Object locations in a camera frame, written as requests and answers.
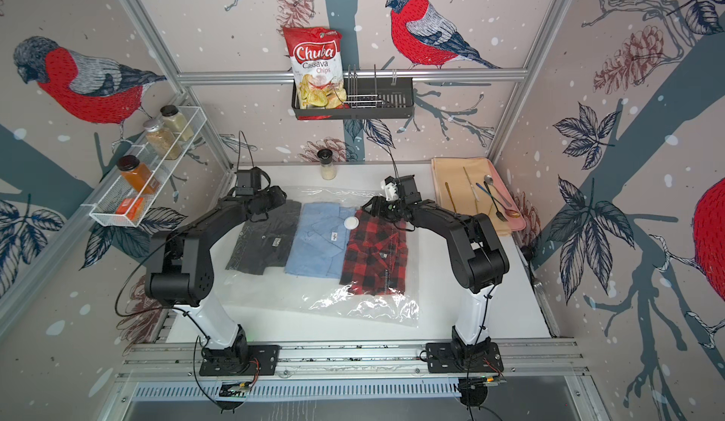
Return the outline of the red black plaid shirt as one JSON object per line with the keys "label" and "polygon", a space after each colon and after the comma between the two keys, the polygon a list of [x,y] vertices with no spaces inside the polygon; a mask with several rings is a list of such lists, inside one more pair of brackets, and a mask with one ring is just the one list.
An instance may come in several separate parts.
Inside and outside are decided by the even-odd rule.
{"label": "red black plaid shirt", "polygon": [[340,284],[356,296],[403,295],[409,256],[407,230],[363,210],[349,237]]}

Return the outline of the dark grey pinstripe shirt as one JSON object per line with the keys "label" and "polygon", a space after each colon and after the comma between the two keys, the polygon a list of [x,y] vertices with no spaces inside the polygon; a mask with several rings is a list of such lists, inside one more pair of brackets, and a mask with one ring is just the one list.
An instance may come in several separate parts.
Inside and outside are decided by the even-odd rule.
{"label": "dark grey pinstripe shirt", "polygon": [[268,267],[284,267],[289,258],[301,203],[288,200],[268,213],[266,220],[245,222],[226,270],[261,276]]}

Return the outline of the light blue shirt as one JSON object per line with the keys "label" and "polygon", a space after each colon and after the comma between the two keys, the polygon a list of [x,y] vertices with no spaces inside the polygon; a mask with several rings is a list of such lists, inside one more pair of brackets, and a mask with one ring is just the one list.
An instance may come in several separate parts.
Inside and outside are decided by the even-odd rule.
{"label": "light blue shirt", "polygon": [[301,277],[340,279],[350,234],[344,222],[355,213],[354,208],[337,203],[304,204],[285,272]]}

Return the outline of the clear plastic vacuum bag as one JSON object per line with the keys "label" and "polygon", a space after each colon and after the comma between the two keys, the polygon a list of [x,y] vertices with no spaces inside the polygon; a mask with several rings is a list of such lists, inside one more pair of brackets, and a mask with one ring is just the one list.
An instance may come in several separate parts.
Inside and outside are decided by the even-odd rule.
{"label": "clear plastic vacuum bag", "polygon": [[419,319],[418,238],[373,213],[377,193],[289,186],[286,203],[246,222],[213,292],[227,307],[396,323]]}

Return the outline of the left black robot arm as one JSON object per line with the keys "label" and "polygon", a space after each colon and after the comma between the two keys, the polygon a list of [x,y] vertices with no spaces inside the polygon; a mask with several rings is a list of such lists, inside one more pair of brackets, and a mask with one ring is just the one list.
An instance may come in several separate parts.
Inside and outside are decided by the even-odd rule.
{"label": "left black robot arm", "polygon": [[244,329],[213,294],[211,249],[248,220],[266,221],[287,195],[257,166],[236,172],[237,184],[217,205],[183,228],[152,237],[145,294],[188,318],[201,340],[202,358],[227,375],[249,369],[252,355]]}

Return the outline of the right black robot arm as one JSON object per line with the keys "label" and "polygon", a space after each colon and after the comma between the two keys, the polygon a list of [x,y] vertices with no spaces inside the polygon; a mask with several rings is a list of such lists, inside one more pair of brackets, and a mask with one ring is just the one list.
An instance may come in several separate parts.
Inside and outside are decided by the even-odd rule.
{"label": "right black robot arm", "polygon": [[362,209],[389,223],[405,222],[416,230],[429,230],[446,240],[450,268],[464,297],[452,328],[453,356],[474,360],[492,349],[487,317],[493,296],[510,270],[507,254],[490,218],[446,210],[424,199],[413,176],[387,177],[383,195],[374,196]]}

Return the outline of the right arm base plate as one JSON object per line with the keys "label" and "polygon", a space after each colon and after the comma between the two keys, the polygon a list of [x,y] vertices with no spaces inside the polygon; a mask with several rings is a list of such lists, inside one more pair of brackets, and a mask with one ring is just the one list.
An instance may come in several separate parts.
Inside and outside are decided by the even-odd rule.
{"label": "right arm base plate", "polygon": [[426,343],[425,355],[432,374],[502,374],[504,365],[498,344],[486,341],[479,345],[456,342]]}

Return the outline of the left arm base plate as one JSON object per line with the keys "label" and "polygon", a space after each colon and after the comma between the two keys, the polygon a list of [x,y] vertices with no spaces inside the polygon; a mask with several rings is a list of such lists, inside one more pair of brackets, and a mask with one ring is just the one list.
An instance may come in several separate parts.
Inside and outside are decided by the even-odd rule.
{"label": "left arm base plate", "polygon": [[242,350],[202,349],[202,377],[273,376],[279,360],[279,345],[245,345]]}

